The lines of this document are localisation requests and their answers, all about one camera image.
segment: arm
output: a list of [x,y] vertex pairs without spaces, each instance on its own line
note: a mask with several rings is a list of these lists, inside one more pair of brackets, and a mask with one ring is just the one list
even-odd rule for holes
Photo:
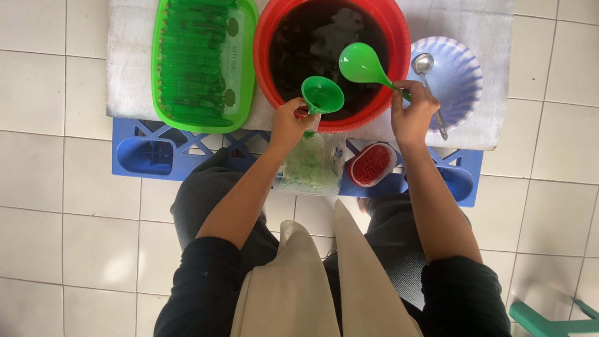
[[474,233],[428,153],[424,139],[439,102],[420,82],[399,81],[396,88],[412,94],[412,104],[402,108],[394,92],[391,124],[406,167],[410,198],[420,242],[430,261],[461,255],[482,263]]
[[294,111],[302,106],[305,106],[305,101],[296,98],[274,112],[273,133],[268,148],[210,212],[196,238],[219,237],[239,249],[243,247],[268,196],[277,170],[306,128],[314,122],[313,115],[301,121],[296,119]]

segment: plastic bag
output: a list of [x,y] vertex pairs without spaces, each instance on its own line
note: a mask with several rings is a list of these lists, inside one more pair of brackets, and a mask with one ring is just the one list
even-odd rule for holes
[[337,195],[345,165],[345,133],[316,133],[305,138],[290,151],[273,187],[280,191]]

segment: green plastic tray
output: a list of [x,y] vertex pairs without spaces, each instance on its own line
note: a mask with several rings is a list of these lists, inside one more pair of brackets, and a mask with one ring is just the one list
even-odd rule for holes
[[159,101],[161,76],[158,67],[162,64],[159,57],[161,52],[159,46],[161,30],[167,17],[167,14],[164,13],[167,4],[168,0],[160,0],[158,3],[152,42],[152,101],[156,113],[160,119],[171,127],[190,132],[221,134],[239,129],[250,113],[256,79],[252,59],[254,31],[258,22],[256,4],[252,0],[238,0],[238,9],[229,12],[229,18],[235,17],[238,22],[243,21],[243,24],[239,24],[239,34],[235,34],[234,37],[227,33],[220,57],[221,73],[225,79],[226,87],[234,93],[233,98],[233,95],[227,95],[227,104],[222,114],[222,121],[225,122],[223,124],[228,124],[227,126],[209,125],[211,123],[203,124],[200,120],[201,117],[198,118],[198,122],[193,123],[175,121],[170,117],[170,112],[166,111]]

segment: tiled floor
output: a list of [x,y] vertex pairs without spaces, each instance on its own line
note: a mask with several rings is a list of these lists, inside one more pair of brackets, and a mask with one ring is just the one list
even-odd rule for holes
[[[170,293],[180,183],[110,173],[107,3],[22,0],[0,22],[2,336],[151,336]],[[599,1],[517,0],[516,14],[501,138],[464,212],[506,304],[580,318],[573,296],[599,309]],[[268,226],[297,220],[326,256],[333,202],[272,192]]]

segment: green ladle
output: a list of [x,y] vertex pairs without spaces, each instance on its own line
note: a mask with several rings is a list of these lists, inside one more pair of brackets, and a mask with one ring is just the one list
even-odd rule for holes
[[[345,96],[339,86],[330,79],[322,76],[310,76],[301,85],[301,94],[312,115],[339,111],[345,103]],[[320,116],[314,124],[304,132],[304,137],[313,137],[318,130]]]
[[[339,56],[339,70],[352,82],[380,83],[397,90],[383,71],[374,49],[365,43],[352,43],[343,49]],[[412,96],[407,90],[402,90],[401,95],[408,102],[412,101]]]

